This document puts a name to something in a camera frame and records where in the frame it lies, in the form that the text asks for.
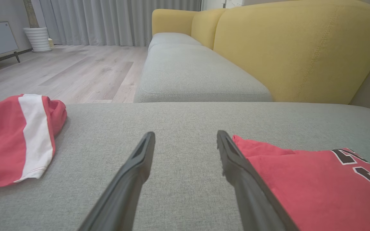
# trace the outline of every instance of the yellow sofa back cushion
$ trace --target yellow sofa back cushion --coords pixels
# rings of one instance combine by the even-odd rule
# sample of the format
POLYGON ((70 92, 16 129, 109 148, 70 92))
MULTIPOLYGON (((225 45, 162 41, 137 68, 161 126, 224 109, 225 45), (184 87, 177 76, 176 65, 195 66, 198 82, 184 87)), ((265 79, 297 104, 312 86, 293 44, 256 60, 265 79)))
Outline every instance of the yellow sofa back cushion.
POLYGON ((229 9, 213 50, 275 101, 348 104, 370 71, 370 5, 299 0, 229 9))
POLYGON ((212 50, 216 26, 225 10, 220 8, 196 13, 192 20, 191 37, 212 50))
POLYGON ((152 12, 152 35, 175 32, 191 36, 192 20, 197 12, 176 9, 156 9, 152 12))

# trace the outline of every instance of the wooden floor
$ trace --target wooden floor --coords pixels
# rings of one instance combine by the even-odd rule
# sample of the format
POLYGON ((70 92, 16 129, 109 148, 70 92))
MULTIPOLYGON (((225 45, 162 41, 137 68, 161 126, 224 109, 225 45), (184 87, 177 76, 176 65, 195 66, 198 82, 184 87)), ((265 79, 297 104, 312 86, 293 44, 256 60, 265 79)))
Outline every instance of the wooden floor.
POLYGON ((0 62, 0 101, 23 93, 65 104, 131 103, 147 47, 56 46, 0 62))

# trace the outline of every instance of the gray fabric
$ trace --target gray fabric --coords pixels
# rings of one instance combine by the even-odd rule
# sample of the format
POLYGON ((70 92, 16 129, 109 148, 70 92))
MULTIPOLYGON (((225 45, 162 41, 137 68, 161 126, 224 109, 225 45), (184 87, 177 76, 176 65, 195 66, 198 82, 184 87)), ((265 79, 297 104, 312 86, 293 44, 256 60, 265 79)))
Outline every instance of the gray fabric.
POLYGON ((246 71, 204 46, 159 44, 148 53, 134 102, 272 101, 246 71))
POLYGON ((148 47, 148 52, 151 48, 157 44, 190 44, 190 45, 202 45, 200 42, 195 40, 189 35, 181 33, 157 33, 152 37, 151 43, 148 47))
POLYGON ((200 10, 200 0, 40 1, 50 37, 62 45, 146 46, 155 9, 200 10))
POLYGON ((200 102, 68 105, 41 179, 0 188, 0 230, 77 230, 148 131, 151 174, 134 230, 242 230, 216 132, 281 148, 351 148, 370 162, 370 109, 339 104, 200 102))

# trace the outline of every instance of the gray seat cushion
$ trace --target gray seat cushion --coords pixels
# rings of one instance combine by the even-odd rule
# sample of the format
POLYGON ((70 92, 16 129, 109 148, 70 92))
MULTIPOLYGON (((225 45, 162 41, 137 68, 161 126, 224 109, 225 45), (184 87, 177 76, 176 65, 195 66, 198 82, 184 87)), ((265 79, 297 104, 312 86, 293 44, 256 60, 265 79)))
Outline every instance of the gray seat cushion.
POLYGON ((189 35, 181 34, 181 33, 171 33, 171 32, 164 32, 164 33, 157 33, 154 34, 152 40, 148 47, 148 52, 154 45, 157 44, 190 44, 190 45, 199 45, 202 44, 192 38, 189 35))
POLYGON ((272 101, 250 74, 204 46, 164 44, 148 53, 134 102, 272 101))
POLYGON ((41 179, 0 188, 0 230, 77 230, 141 137, 156 134, 134 230, 242 230, 217 130, 281 148, 348 147, 370 162, 370 109, 307 103, 68 105, 41 179))

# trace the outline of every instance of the white planter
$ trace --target white planter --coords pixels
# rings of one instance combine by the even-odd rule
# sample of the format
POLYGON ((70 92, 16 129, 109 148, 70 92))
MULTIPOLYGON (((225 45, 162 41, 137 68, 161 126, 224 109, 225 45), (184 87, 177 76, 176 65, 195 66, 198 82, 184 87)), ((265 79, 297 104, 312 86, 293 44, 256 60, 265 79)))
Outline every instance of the white planter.
POLYGON ((48 30, 46 27, 41 28, 24 28, 24 32, 31 43, 33 52, 52 51, 48 42, 48 30))

